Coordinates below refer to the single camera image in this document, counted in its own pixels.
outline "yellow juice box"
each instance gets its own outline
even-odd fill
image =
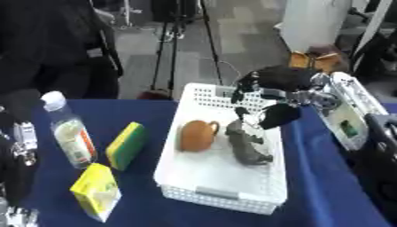
[[[110,168],[91,164],[70,188],[85,212],[99,222],[106,222],[121,193]]]

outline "plastic bottle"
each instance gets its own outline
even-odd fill
[[[92,144],[82,120],[73,114],[59,91],[42,96],[44,109],[51,118],[51,129],[66,157],[75,168],[86,168],[97,161],[97,151]]]

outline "white plastic basket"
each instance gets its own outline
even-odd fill
[[[255,167],[236,161],[225,130],[237,119],[234,107],[243,106],[255,113],[275,102],[252,93],[245,95],[242,103],[233,105],[230,103],[233,90],[201,83],[186,85],[154,180],[167,198],[270,215],[287,199],[280,129],[261,129],[274,162]],[[194,120],[218,121],[220,131],[210,149],[201,153],[181,153],[178,151],[180,129]]]

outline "bottle label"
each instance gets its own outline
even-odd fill
[[[96,152],[86,129],[82,129],[74,139],[62,143],[62,148],[75,163],[91,161]]]

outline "blue tablecloth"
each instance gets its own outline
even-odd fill
[[[177,104],[75,100],[70,101],[70,106],[83,118],[102,163],[107,163],[106,146],[131,121],[141,122],[149,130],[149,143],[125,172],[113,172],[123,197],[102,224],[86,216],[69,191],[81,172],[72,168],[57,147],[45,113],[37,113],[35,126],[42,163],[27,205],[40,210],[43,227],[389,226],[362,192],[333,144],[330,132],[309,107],[304,109],[302,119],[283,127],[288,200],[272,216],[265,216],[162,197],[152,175]],[[389,107],[397,112],[397,106]]]

